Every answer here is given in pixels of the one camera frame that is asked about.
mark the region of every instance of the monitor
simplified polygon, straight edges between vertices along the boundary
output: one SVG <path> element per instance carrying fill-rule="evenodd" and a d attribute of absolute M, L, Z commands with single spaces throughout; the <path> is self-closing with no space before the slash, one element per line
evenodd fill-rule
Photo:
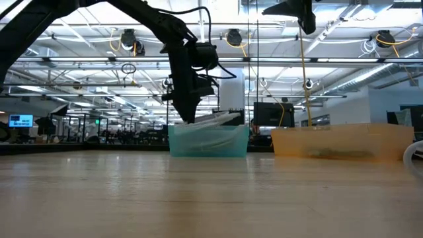
<path fill-rule="evenodd" d="M 9 116 L 10 128 L 31 128 L 34 121 L 33 115 L 14 114 Z"/>
<path fill-rule="evenodd" d="M 284 119 L 282 119 L 283 127 L 295 127 L 293 117 L 294 107 L 290 103 L 282 103 L 285 108 Z M 279 103 L 272 102 L 255 102 L 254 103 L 254 125 L 257 126 L 279 126 L 282 117 L 282 107 Z"/>

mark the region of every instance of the black robotic arm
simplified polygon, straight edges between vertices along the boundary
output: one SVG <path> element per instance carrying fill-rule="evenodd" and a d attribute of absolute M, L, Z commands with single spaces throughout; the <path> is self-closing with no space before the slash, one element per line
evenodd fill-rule
<path fill-rule="evenodd" d="M 197 75 L 192 67 L 211 70 L 218 64 L 215 46 L 197 43 L 185 23 L 140 0 L 32 0 L 13 20 L 0 30 L 0 92 L 7 70 L 56 19 L 79 7 L 109 2 L 144 24 L 163 42 L 162 52 L 169 55 L 173 90 L 163 95 L 172 100 L 181 118 L 193 123 L 200 97 L 214 94 L 211 77 Z"/>

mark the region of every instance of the white column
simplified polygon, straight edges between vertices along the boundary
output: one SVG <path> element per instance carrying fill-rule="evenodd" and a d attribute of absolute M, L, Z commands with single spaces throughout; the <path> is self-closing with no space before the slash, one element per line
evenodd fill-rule
<path fill-rule="evenodd" d="M 245 83 L 243 69 L 229 68 L 236 79 L 220 79 L 220 110 L 245 108 Z"/>

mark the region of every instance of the blue plastic bin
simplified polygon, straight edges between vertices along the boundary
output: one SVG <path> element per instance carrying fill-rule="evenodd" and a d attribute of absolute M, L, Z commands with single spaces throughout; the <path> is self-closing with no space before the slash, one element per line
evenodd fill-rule
<path fill-rule="evenodd" d="M 196 131 L 169 126 L 173 157 L 242 157 L 247 156 L 247 126 L 214 126 Z"/>

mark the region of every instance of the pole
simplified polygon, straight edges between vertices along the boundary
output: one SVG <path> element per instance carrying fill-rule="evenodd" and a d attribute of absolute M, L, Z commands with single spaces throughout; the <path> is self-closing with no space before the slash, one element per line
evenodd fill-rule
<path fill-rule="evenodd" d="M 167 85 L 167 94 L 169 94 L 169 87 L 170 85 Z M 169 126 L 169 100 L 166 102 L 166 126 Z"/>
<path fill-rule="evenodd" d="M 100 125 L 101 125 L 101 117 L 98 119 L 98 132 L 97 132 L 98 137 L 100 137 Z"/>
<path fill-rule="evenodd" d="M 50 115 L 50 120 L 53 121 L 53 115 Z M 50 128 L 47 129 L 47 141 L 46 141 L 46 143 L 48 143 L 49 140 L 50 140 Z"/>
<path fill-rule="evenodd" d="M 69 139 L 71 137 L 71 122 L 72 122 L 72 117 L 69 117 L 69 128 L 67 129 L 67 142 L 69 142 Z"/>
<path fill-rule="evenodd" d="M 87 118 L 87 115 L 84 114 L 84 126 L 82 127 L 82 143 L 85 142 L 85 124 L 86 124 L 85 119 L 86 118 Z"/>
<path fill-rule="evenodd" d="M 78 132 L 77 132 L 77 135 L 79 134 L 80 131 L 81 131 L 81 119 L 78 118 Z"/>
<path fill-rule="evenodd" d="M 109 133 L 108 133 L 108 118 L 107 118 L 107 121 L 106 121 L 106 145 L 107 145 L 107 143 L 108 143 L 108 135 L 109 135 Z"/>

